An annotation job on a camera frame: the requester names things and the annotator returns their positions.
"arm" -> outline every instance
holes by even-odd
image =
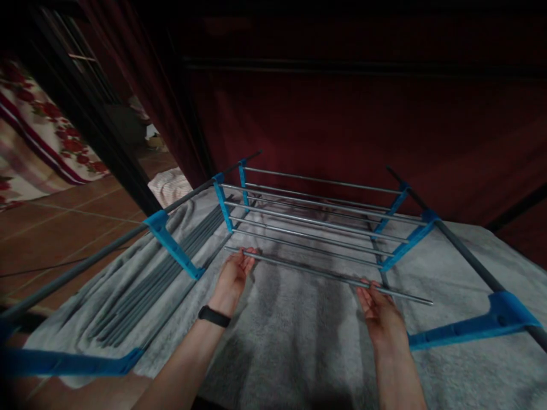
[[[377,282],[368,290],[357,288],[357,297],[374,347],[380,408],[427,409],[405,322],[393,299],[375,286],[379,286]]]
[[[246,251],[256,253],[253,248]],[[211,309],[232,317],[254,262],[252,257],[244,256],[242,251],[226,260],[215,292],[208,303]],[[191,408],[223,334],[223,327],[205,320],[196,320],[160,374],[133,408]]]

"clothes drying rack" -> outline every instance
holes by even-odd
[[[494,278],[494,276],[484,267],[483,264],[481,264],[481,262],[469,251],[469,249],[467,249],[467,247],[458,239],[458,237],[454,235],[452,231],[450,231],[450,229],[443,223],[438,215],[433,210],[429,209],[429,207],[416,194],[412,187],[407,184],[401,177],[399,177],[399,175],[397,175],[397,173],[395,173],[393,169],[387,167],[388,172],[399,183],[399,187],[397,190],[365,186],[354,183],[330,181],[326,179],[318,179],[301,175],[286,174],[277,171],[247,167],[247,162],[255,158],[261,152],[262,151],[258,151],[250,157],[247,157],[239,161],[237,164],[232,165],[224,172],[215,175],[211,180],[199,186],[194,191],[185,195],[183,198],[176,201],[169,207],[165,208],[162,211],[158,211],[156,214],[147,218],[139,227],[120,237],[109,246],[106,246],[95,255],[87,258],[79,265],[67,271],[64,275],[44,286],[35,294],[29,296],[29,298],[11,307],[10,309],[2,313],[2,315],[0,315],[0,319],[2,320],[3,324],[1,336],[5,340],[9,337],[10,332],[13,331],[10,326],[6,326],[7,323],[10,323],[19,318],[29,308],[36,305],[38,302],[49,296],[51,293],[61,288],[63,285],[71,281],[77,275],[84,272],[94,263],[97,263],[99,260],[110,254],[112,251],[117,249],[119,246],[121,246],[131,238],[148,229],[157,238],[157,240],[168,250],[168,252],[181,265],[181,267],[183,267],[186,273],[193,279],[193,282],[178,297],[177,303],[174,303],[173,307],[169,311],[164,312],[164,315],[160,318],[154,329],[151,330],[149,337],[141,346],[136,347],[128,355],[119,359],[108,359],[95,356],[68,354],[62,352],[5,348],[3,350],[3,362],[5,364],[7,375],[121,376],[127,374],[142,357],[146,349],[150,346],[150,344],[153,342],[154,338],[158,335],[161,329],[167,324],[169,318],[184,301],[184,298],[186,297],[186,295],[188,295],[195,282],[198,281],[205,272],[204,268],[197,268],[196,266],[194,266],[190,258],[188,258],[188,256],[179,246],[179,244],[173,239],[169,231],[166,229],[166,222],[169,218],[168,213],[179,207],[181,204],[185,203],[190,198],[209,188],[210,186],[214,186],[214,189],[218,196],[219,204],[221,206],[224,216],[224,221],[226,222],[226,226],[228,229],[228,235],[213,251],[213,254],[209,258],[209,260],[212,260],[212,258],[214,258],[222,248],[225,248],[229,251],[237,251],[237,249],[226,245],[226,243],[234,233],[237,233],[238,235],[249,235],[264,240],[275,241],[277,243],[282,243],[298,249],[318,252],[324,255],[328,255],[330,257],[341,258],[362,265],[373,266],[379,270],[379,273],[382,277],[383,286],[378,289],[380,292],[425,305],[433,305],[433,302],[426,298],[410,295],[391,289],[388,283],[387,271],[389,271],[389,269],[391,269],[407,252],[409,252],[414,246],[416,246],[429,232],[431,232],[431,230],[436,227],[445,235],[445,237],[452,243],[452,245],[465,258],[465,260],[467,260],[467,262],[474,268],[474,270],[483,279],[483,281],[490,287],[490,289],[492,290],[492,293],[488,296],[490,308],[489,311],[483,315],[464,321],[451,323],[449,325],[437,327],[435,329],[424,331],[414,335],[409,335],[411,349],[430,349],[432,347],[452,345],[455,343],[463,343],[471,340],[499,337],[503,335],[526,331],[530,334],[530,336],[532,336],[532,338],[538,343],[538,345],[540,345],[541,348],[545,352],[547,352],[547,334],[545,333],[542,324],[532,315],[532,313],[520,302],[520,300],[514,294],[508,292],[497,281],[497,279]],[[240,186],[234,186],[224,183],[224,176],[235,169],[239,169]],[[394,200],[390,207],[383,207],[373,204],[362,204],[354,201],[328,198],[318,195],[310,195],[303,192],[290,191],[278,187],[262,186],[247,182],[248,172],[266,173],[277,175],[280,177],[302,179],[305,181],[314,181],[356,189],[386,192],[388,194],[393,194]],[[227,200],[224,194],[225,188],[240,191],[243,196],[243,204]],[[292,203],[288,204],[284,202],[278,202],[272,199],[266,199],[265,196],[276,199],[290,200]],[[396,214],[401,204],[408,196],[413,198],[423,210],[420,218],[418,219],[411,216]],[[328,207],[329,209],[343,211],[345,213],[341,214],[339,212],[333,212],[325,209],[323,209],[323,212],[327,212],[329,214],[337,215],[347,219],[358,219],[360,221],[364,220],[367,222],[369,229],[362,229],[347,224],[335,224],[321,220],[305,218],[302,216],[292,215],[290,213],[285,214],[282,212],[271,211],[268,209],[254,206],[254,203],[256,202],[262,202],[266,204],[273,203],[288,208],[312,209],[314,211],[317,211],[318,207]],[[328,237],[310,235],[304,232],[279,228],[272,225],[247,220],[245,218],[235,217],[232,216],[228,211],[228,206],[244,209],[246,211],[245,215],[248,212],[258,212],[260,214],[274,216],[276,218],[293,220],[312,226],[320,226],[337,232],[350,232],[353,234],[361,235],[364,238],[369,238],[372,246],[367,247],[364,243],[356,244],[354,243],[354,238],[352,238],[353,243],[347,243]],[[377,218],[377,220],[369,219],[370,216]],[[396,222],[412,224],[415,226],[415,228],[406,238],[395,237],[382,233],[387,223],[392,220]],[[276,231],[286,234],[288,236],[306,238],[310,240],[310,245],[312,245],[314,241],[320,241],[343,248],[361,251],[363,253],[373,254],[375,255],[376,263],[346,255],[339,255],[334,252],[323,251],[320,249],[316,249],[312,246],[296,244],[283,239],[247,232],[245,230],[239,229],[240,224],[250,224],[262,227],[265,229],[265,231]],[[380,249],[377,238],[382,238],[384,240],[399,243],[399,246],[397,246],[396,249],[392,252],[384,251]],[[248,255],[258,260],[263,260],[267,263],[279,264],[288,268],[292,268],[294,270],[300,270],[330,280],[337,280],[351,284],[353,286],[361,286],[363,288],[369,287],[369,284],[361,282],[359,278],[348,278],[337,273],[327,272],[319,268],[316,269],[309,266],[303,266],[297,263],[277,259],[267,255],[256,255],[253,253],[249,253]]]

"floral blanket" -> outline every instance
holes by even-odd
[[[108,174],[21,63],[0,58],[0,211]]]

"watch strap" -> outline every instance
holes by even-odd
[[[228,327],[230,324],[230,318],[224,316],[222,313],[218,313],[205,305],[199,310],[198,318],[202,320],[207,320],[208,322],[214,323],[215,325],[221,327]]]

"blue plastic connector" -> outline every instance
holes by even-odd
[[[2,367],[7,377],[44,376],[123,376],[137,364],[144,350],[133,349],[120,359],[105,359],[45,350],[6,348]]]
[[[229,233],[233,233],[234,225],[232,224],[232,220],[230,219],[230,212],[225,203],[226,196],[224,194],[224,189],[220,186],[220,184],[224,182],[224,173],[219,173],[215,175],[213,179],[215,180],[215,192],[217,193],[218,203],[221,206],[222,215],[224,216],[224,221],[226,222],[226,227],[228,228]]]
[[[171,256],[180,264],[180,266],[184,268],[186,273],[192,279],[199,280],[205,272],[205,269],[196,268],[179,244],[173,239],[166,226],[168,218],[169,215],[167,212],[161,210],[146,218],[143,223],[148,225],[150,232],[154,234],[157,240],[168,250]]]
[[[511,292],[488,295],[487,314],[409,336],[410,350],[453,345],[522,332],[541,323]]]
[[[241,180],[241,188],[246,188],[247,187],[247,179],[246,179],[246,176],[245,176],[245,166],[247,165],[247,160],[246,159],[242,159],[241,161],[239,161],[239,179]],[[243,203],[246,205],[246,206],[249,206],[249,195],[247,193],[247,191],[243,191]]]
[[[395,198],[393,203],[391,204],[391,207],[389,208],[389,211],[386,212],[386,215],[394,215],[397,210],[400,208],[402,203],[405,201],[406,197],[408,196],[408,189],[410,188],[410,185],[408,185],[406,182],[403,182],[399,185],[399,191],[401,193]],[[389,219],[382,218],[380,221],[380,224],[376,226],[374,229],[374,233],[382,233],[383,229],[386,227],[387,223],[389,222]]]
[[[399,245],[394,251],[392,257],[388,257],[380,268],[380,272],[387,272],[391,269],[409,250],[414,248],[418,242],[430,233],[435,227],[435,221],[439,219],[439,216],[433,210],[425,210],[422,213],[422,220],[427,222],[426,226],[418,226],[412,233],[408,236],[407,240],[409,243]]]

